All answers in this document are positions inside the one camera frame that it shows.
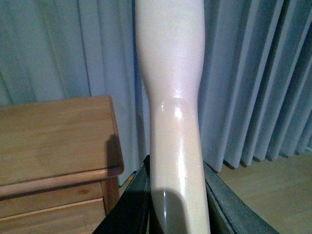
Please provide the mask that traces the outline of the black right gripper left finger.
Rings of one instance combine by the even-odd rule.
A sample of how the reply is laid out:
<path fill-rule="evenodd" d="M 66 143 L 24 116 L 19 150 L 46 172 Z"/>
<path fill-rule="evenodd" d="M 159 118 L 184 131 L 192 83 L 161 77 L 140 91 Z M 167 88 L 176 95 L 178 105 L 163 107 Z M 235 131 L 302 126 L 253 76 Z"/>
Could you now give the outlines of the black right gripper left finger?
<path fill-rule="evenodd" d="M 145 234 L 150 196 L 150 156 L 147 155 L 115 207 L 93 233 Z"/>

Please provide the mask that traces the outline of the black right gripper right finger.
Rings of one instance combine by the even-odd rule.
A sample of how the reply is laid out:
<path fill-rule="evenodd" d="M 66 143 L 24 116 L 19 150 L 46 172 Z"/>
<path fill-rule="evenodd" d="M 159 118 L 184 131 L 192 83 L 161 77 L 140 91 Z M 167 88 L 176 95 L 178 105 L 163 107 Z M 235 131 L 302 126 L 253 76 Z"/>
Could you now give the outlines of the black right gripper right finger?
<path fill-rule="evenodd" d="M 203 165 L 212 234 L 278 233 L 250 209 L 207 163 Z"/>

